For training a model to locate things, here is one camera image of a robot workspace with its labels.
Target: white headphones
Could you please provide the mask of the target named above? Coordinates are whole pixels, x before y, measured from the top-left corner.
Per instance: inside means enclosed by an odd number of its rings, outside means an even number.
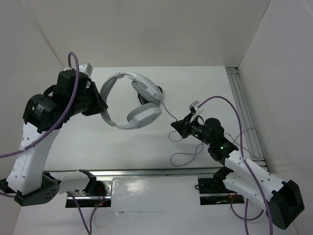
[[[111,120],[108,110],[101,113],[103,120],[110,126],[115,126],[122,130],[133,130],[147,126],[152,123],[158,116],[161,115],[162,110],[160,104],[163,101],[163,94],[160,89],[149,78],[144,77],[135,72],[118,72],[111,76],[102,86],[100,90],[101,98],[107,102],[108,95],[116,83],[116,81],[124,76],[132,80],[132,86],[149,103],[141,105],[132,110],[126,117],[128,124],[117,125]]]

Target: white panel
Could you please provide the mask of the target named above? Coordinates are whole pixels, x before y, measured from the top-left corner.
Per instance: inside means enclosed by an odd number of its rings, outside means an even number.
[[[190,111],[189,104],[203,101],[213,95],[221,95],[234,103],[232,91],[224,67],[133,67],[94,68],[92,79],[100,89],[102,84],[116,72],[138,72],[164,91],[164,102],[178,119]],[[119,79],[108,97],[109,114],[117,124],[125,124],[127,114],[140,105],[131,80]],[[178,152],[194,153],[200,143],[189,138],[173,143],[168,133],[175,121],[162,108],[163,113],[151,125],[138,130],[119,130],[107,125],[100,115],[85,117],[77,115],[63,125],[53,143],[45,168],[47,170],[77,169],[147,169],[173,168],[170,156]],[[217,118],[226,132],[239,134],[234,111],[223,100],[212,100],[204,106],[203,118]],[[171,136],[179,140],[179,134]],[[207,153],[208,147],[186,167],[220,167]],[[192,156],[175,156],[180,165]]]
[[[120,191],[122,195],[113,195],[114,197],[124,197],[122,205],[133,209],[141,209],[138,204],[139,199],[144,199],[143,203],[147,204],[147,209],[156,209],[156,211],[132,211],[128,212],[121,210],[119,212],[108,212],[110,208],[99,208],[93,219],[93,235],[190,235],[190,234],[206,234],[206,235],[224,235],[231,233],[232,235],[245,234],[243,221],[239,220],[230,210],[229,205],[213,205],[213,206],[195,206],[191,209],[191,205],[195,200],[199,201],[199,192],[192,188],[193,180],[189,177],[174,177],[173,179],[164,178],[164,187],[161,189],[161,180],[152,177],[149,180],[151,185],[150,190],[124,190]],[[156,195],[151,195],[154,183],[161,190],[162,195],[156,192]],[[141,193],[138,199],[134,193]],[[171,199],[173,205],[168,204],[167,199]],[[66,195],[57,195],[51,202],[32,207],[23,207],[14,235],[85,235],[87,234],[78,210],[76,208],[65,208]],[[244,214],[244,204],[234,205],[234,209],[238,214]],[[82,208],[87,224],[93,208]],[[260,212],[260,209],[250,204],[248,217],[255,217]],[[268,235],[269,226],[268,218],[263,214],[258,220],[248,223],[250,234],[253,235]],[[283,231],[274,226],[275,235],[296,235],[293,225]]]
[[[20,147],[26,102],[52,85],[62,69],[18,1],[0,7],[0,154]],[[0,159],[0,179],[12,170],[15,157]],[[20,206],[0,196],[1,234],[13,232]]]
[[[269,168],[300,186],[299,234],[313,229],[312,3],[272,0],[238,70]]]
[[[237,67],[269,0],[28,2],[64,66]]]

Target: headphone ear cup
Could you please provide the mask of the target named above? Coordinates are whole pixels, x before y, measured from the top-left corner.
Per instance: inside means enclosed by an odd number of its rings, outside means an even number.
[[[162,110],[160,108],[159,105],[157,104],[153,104],[153,103],[147,103],[144,105],[139,106],[138,108],[135,108],[134,110],[132,110],[126,117],[127,121],[130,122],[135,116],[149,110],[152,108],[157,108],[155,109],[153,112],[151,112],[150,114],[147,114],[147,116],[142,116],[139,119],[140,120],[136,120],[136,121],[140,121],[139,126],[137,127],[137,129],[147,126],[150,123],[154,122],[157,117],[159,117],[162,113]]]
[[[152,97],[145,89],[143,89],[139,84],[135,81],[132,81],[133,88],[141,95],[146,101],[154,104],[160,104],[160,101],[157,101]]]

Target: robotic arm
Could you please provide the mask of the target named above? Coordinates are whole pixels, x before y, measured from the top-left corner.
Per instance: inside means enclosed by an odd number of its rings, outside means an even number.
[[[171,126],[183,139],[193,136],[209,145],[208,152],[211,157],[224,166],[213,176],[216,185],[239,193],[267,211],[260,190],[244,164],[246,161],[261,182],[273,224],[280,229],[286,229],[304,210],[299,186],[292,180],[284,182],[273,176],[249,158],[243,159],[237,146],[224,137],[224,128],[219,120],[209,118],[203,124],[199,124],[198,120],[203,121],[203,118],[197,114],[192,105],[190,111],[191,113],[183,120],[173,122]]]
[[[21,206],[44,204],[57,193],[66,191],[83,190],[90,194],[99,187],[100,182],[96,181],[96,177],[85,170],[62,173],[44,171],[50,148],[63,123],[73,115],[82,113],[90,116],[108,108],[90,79],[92,66],[81,65],[79,71],[77,92],[69,112],[55,130],[28,150],[25,147],[42,137],[64,112],[73,93],[76,71],[60,72],[56,85],[43,94],[33,96],[26,105],[20,147],[23,152],[18,155],[10,175],[0,181],[0,189],[6,193],[16,193],[15,201]]]

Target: white backdrop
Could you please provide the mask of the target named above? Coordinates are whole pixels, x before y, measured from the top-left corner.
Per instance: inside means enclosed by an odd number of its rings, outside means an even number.
[[[188,113],[188,106],[213,95],[221,95],[234,103],[224,67],[132,67],[95,68],[92,79],[98,89],[116,72],[138,72],[163,88],[164,102],[178,119]],[[125,124],[127,114],[140,105],[131,80],[119,79],[108,97],[109,113],[118,124]],[[204,119],[218,118],[225,132],[239,133],[234,111],[223,100],[213,100],[204,106]],[[200,143],[189,137],[181,142],[168,140],[175,121],[163,109],[162,115],[151,125],[138,130],[119,130],[107,125],[100,115],[74,116],[65,124],[50,151],[47,170],[85,169],[147,169],[173,168],[170,156],[177,152],[193,153]],[[178,134],[173,139],[180,139]],[[221,166],[210,158],[207,147],[186,167]],[[175,156],[174,163],[187,162],[192,156]]]

